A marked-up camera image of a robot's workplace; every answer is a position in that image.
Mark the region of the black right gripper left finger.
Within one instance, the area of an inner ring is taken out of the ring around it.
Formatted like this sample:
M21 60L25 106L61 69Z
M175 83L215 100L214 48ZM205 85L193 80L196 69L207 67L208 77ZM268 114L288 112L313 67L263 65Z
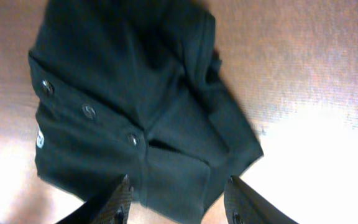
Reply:
M57 224L126 224L134 188L128 175L121 175Z

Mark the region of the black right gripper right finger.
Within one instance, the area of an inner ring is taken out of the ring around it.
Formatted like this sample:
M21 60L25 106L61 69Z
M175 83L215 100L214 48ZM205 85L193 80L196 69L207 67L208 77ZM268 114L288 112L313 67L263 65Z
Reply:
M228 224L297 224L234 175L224 188L224 208Z

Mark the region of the black t-shirt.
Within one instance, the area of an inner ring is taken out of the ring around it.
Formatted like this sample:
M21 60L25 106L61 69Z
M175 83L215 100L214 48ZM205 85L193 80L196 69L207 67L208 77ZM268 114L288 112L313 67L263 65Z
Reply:
M263 154L214 39L194 1L49 1L29 51L38 176L88 200L127 175L135 201L199 223Z

